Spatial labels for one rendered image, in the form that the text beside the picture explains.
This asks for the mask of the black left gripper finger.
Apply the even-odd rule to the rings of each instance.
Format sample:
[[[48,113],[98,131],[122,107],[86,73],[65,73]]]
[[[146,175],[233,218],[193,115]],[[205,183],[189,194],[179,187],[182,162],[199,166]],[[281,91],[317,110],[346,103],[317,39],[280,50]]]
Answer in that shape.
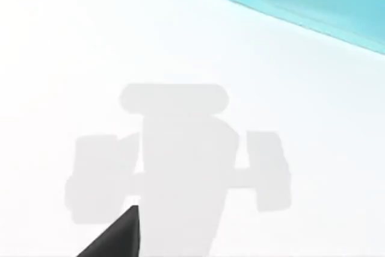
[[[139,257],[139,206],[132,205],[76,257]]]

